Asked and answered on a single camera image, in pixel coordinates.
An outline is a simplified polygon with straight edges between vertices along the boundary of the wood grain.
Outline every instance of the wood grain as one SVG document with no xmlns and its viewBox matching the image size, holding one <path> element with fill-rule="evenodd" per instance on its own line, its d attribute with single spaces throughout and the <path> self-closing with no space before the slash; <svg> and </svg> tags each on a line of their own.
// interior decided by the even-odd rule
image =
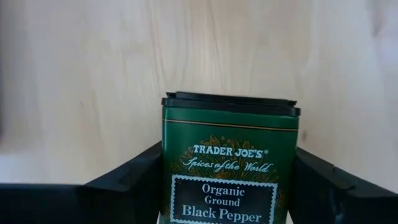
<svg viewBox="0 0 398 224">
<path fill-rule="evenodd" d="M 166 91 L 299 100 L 299 146 L 398 192 L 394 1 L 1 1 L 1 182 L 85 183 Z"/>
</svg>

